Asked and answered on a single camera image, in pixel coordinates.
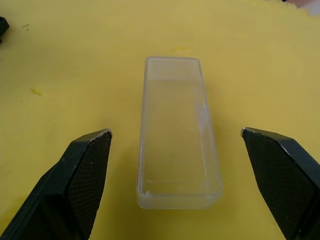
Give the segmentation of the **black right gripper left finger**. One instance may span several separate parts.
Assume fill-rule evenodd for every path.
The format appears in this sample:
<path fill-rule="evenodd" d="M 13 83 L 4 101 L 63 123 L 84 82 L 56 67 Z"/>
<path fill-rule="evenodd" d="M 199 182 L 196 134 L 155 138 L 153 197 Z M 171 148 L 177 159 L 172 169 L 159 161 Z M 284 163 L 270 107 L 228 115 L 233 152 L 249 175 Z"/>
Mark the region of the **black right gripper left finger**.
<path fill-rule="evenodd" d="M 87 240 L 104 192 L 112 131 L 73 140 L 37 182 L 2 240 Z"/>

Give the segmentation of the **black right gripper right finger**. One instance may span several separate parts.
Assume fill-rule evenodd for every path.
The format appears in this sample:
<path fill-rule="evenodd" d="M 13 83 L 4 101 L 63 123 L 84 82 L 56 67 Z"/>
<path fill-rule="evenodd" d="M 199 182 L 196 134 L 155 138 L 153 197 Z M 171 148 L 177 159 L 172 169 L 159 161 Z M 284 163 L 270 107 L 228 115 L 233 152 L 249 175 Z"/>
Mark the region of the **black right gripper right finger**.
<path fill-rule="evenodd" d="M 320 238 L 320 165 L 293 138 L 241 130 L 258 189 L 287 240 Z"/>

